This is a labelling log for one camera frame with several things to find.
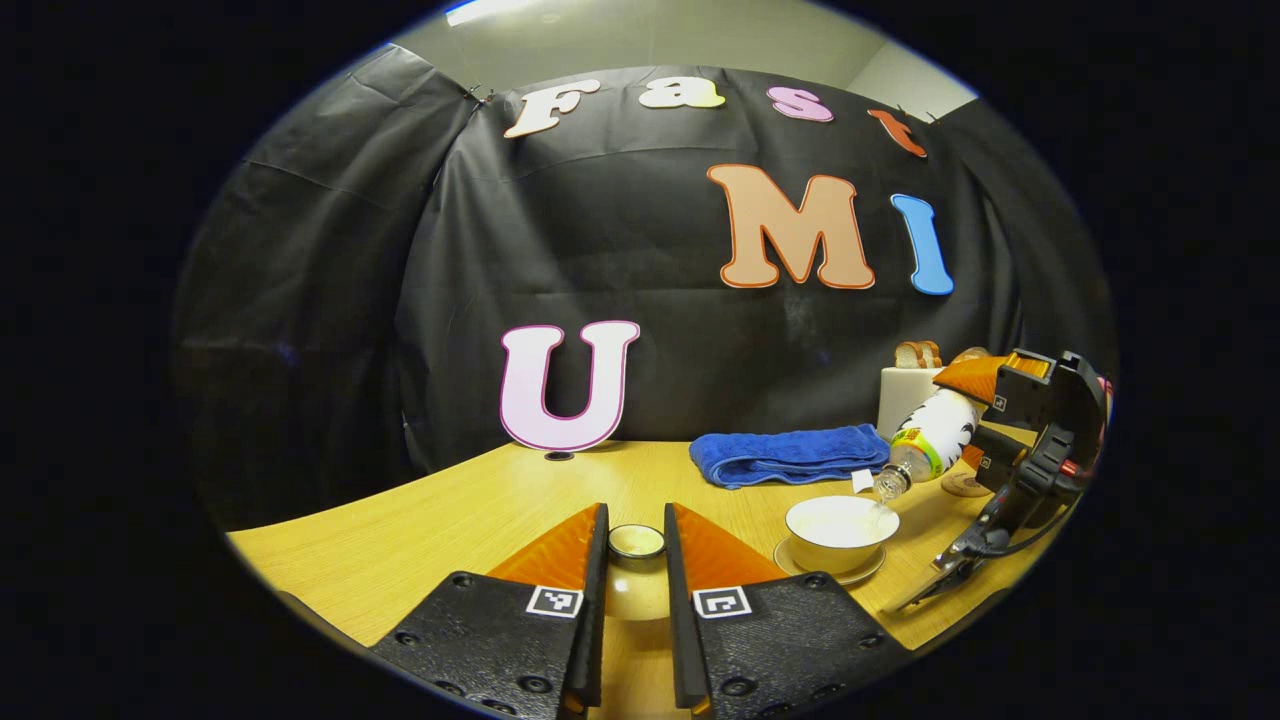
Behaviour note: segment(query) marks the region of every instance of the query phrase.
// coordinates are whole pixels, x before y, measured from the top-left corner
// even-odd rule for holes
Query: table surface
[[[996,429],[1025,443],[1034,441],[1033,433]],[[703,479],[685,442],[609,441],[559,462],[543,455],[515,443],[503,446],[376,496],[228,538],[269,585],[297,596],[343,633],[372,646],[449,573],[488,573],[595,502],[608,503],[611,525],[659,529],[664,503],[678,502],[772,557],[787,536],[787,509],[810,497],[854,495],[849,480],[718,488]],[[988,562],[956,589],[899,614],[881,612],[892,597],[922,580],[933,556],[988,498],[957,497],[933,480],[893,501],[901,525],[884,543],[884,564],[847,589],[906,648],[924,644],[989,594],[1012,585],[1052,542],[1057,528],[1027,551]],[[605,618],[604,705],[591,710],[593,717],[689,717],[687,710],[675,707],[668,628],[666,619]]]

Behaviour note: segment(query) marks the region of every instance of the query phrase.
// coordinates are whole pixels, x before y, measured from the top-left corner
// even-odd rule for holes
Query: saucer
[[[790,536],[785,537],[781,542],[778,542],[777,547],[773,548],[773,562],[777,564],[778,568],[786,570],[788,575],[804,575],[805,573],[812,573],[813,570],[805,570],[804,568],[796,565],[795,560],[791,559],[790,541]],[[879,566],[884,564],[884,557],[887,555],[888,553],[884,552],[884,546],[882,544],[876,548],[876,553],[872,555],[867,562],[863,562],[852,570],[840,573],[838,575],[836,573],[831,573],[831,577],[842,585],[851,585],[858,580],[870,577],[870,574],[876,570],[879,570]]]

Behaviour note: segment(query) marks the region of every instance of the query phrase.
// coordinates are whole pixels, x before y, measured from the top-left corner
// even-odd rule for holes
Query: letter m
[[[858,192],[847,181],[831,176],[809,178],[796,210],[773,178],[751,165],[713,165],[712,182],[724,188],[733,236],[733,259],[721,269],[721,279],[733,287],[768,287],[781,273],[764,256],[764,240],[777,250],[787,273],[797,283],[809,278],[822,243],[818,279],[831,287],[860,290],[876,284],[867,265],[863,240],[854,217]]]

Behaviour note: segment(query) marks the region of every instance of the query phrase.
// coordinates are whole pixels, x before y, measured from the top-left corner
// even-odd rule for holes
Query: bottle label
[[[956,464],[977,425],[973,405],[963,395],[943,388],[902,420],[890,445],[901,442],[924,452],[932,479]]]

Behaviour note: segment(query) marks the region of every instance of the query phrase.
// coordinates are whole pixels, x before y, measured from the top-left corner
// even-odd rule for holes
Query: blue towel
[[[737,489],[765,480],[799,486],[847,479],[863,469],[879,473],[888,460],[888,443],[867,423],[776,436],[713,433],[695,439],[689,456],[714,486]]]

